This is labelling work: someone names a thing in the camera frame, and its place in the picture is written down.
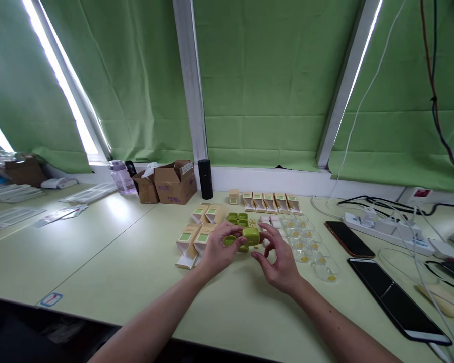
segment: purple water bottle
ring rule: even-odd
[[[130,178],[126,165],[121,160],[113,160],[109,163],[112,170],[111,176],[116,183],[116,188],[120,194],[136,193],[135,183]]]

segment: phone screen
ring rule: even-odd
[[[434,322],[376,262],[372,260],[359,262],[354,259],[349,259],[349,262],[362,282],[378,298],[379,304],[384,305],[382,307],[387,315],[393,318],[392,321],[395,320],[403,330],[444,336]]]
[[[342,222],[326,222],[326,226],[355,256],[375,256],[375,253],[346,224]]]

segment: black thermos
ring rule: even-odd
[[[198,173],[200,175],[200,189],[202,190],[203,199],[212,199],[212,173],[210,172],[210,160],[198,161]]]

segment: light green table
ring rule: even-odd
[[[110,324],[125,324],[189,273],[174,267],[180,256],[175,241],[184,225],[192,222],[190,214],[201,202],[204,201],[198,192],[184,206],[159,204],[57,287],[54,292],[64,297],[52,309]],[[216,192],[209,202],[226,204],[227,193]],[[341,269],[340,280],[334,284],[322,282],[311,266],[299,263],[301,275],[402,361],[417,357],[419,361],[438,362],[426,344],[409,341],[399,333],[346,263],[349,255],[323,225],[330,218],[314,210],[309,198],[301,197],[300,202]],[[243,206],[229,206],[229,211],[241,212]],[[261,215],[249,214],[256,219]],[[432,220],[447,234],[450,228],[444,226],[445,223],[453,224],[454,209],[441,209]],[[403,250],[357,234],[375,252],[382,247]],[[396,252],[386,255],[416,277],[413,262],[404,255]],[[414,283],[379,257],[376,260],[446,331],[435,308],[415,291]],[[453,288],[448,286],[447,290],[454,294]],[[454,319],[449,320],[454,329]],[[270,287],[257,262],[249,254],[242,253],[238,253],[232,265],[200,292],[176,329],[174,338],[278,361],[333,360],[303,312],[289,298]]]
[[[36,220],[69,205],[57,199],[88,187],[91,185],[47,191],[46,197],[27,203],[46,208],[47,212],[0,231],[0,299],[37,304],[156,206],[140,204],[136,194],[113,193],[91,203],[76,218],[41,228],[32,226]]]

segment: small cardboard box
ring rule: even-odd
[[[193,164],[189,160],[156,168],[154,180],[161,203],[186,204],[197,192]]]
[[[207,209],[210,207],[210,203],[200,203],[198,206],[195,207],[195,210],[192,213],[192,219],[195,223],[210,223],[207,219],[205,213],[207,213]]]
[[[229,189],[229,204],[239,204],[239,189]]]
[[[195,238],[195,241],[193,242],[195,249],[198,252],[198,257],[197,261],[195,262],[195,265],[198,265],[200,260],[202,259],[203,253],[205,252],[205,249],[207,248],[207,241],[208,241],[208,236],[210,235],[211,232],[215,231],[217,228],[217,224],[204,224],[202,228],[200,228],[200,231],[198,232],[197,237]]]
[[[273,193],[264,193],[264,204],[268,213],[277,214],[276,200]]]
[[[242,199],[244,200],[244,205],[246,206],[246,212],[255,212],[256,206],[252,201],[252,192],[243,192]]]
[[[303,212],[301,211],[301,207],[299,206],[298,198],[294,194],[288,194],[288,193],[286,193],[286,198],[288,200],[288,206],[289,206],[289,209],[291,210],[291,213],[296,214],[296,215],[303,215]]]
[[[210,223],[221,224],[227,215],[227,208],[222,204],[212,204],[205,215]]]
[[[182,233],[177,239],[177,247],[182,252],[182,256],[175,264],[176,267],[190,270],[197,258],[197,250],[194,246],[194,240],[197,238],[198,232],[202,227],[201,224],[190,223],[185,226]]]
[[[262,193],[252,192],[252,199],[254,199],[254,205],[256,206],[257,213],[266,213],[267,208],[264,203],[264,196]]]
[[[288,207],[288,201],[286,200],[286,195],[284,193],[274,193],[276,198],[277,208],[279,209],[279,213],[284,214],[291,214],[291,211]]]
[[[138,185],[140,203],[158,203],[160,201],[155,187],[155,175],[142,178],[145,171],[133,176],[133,181]]]

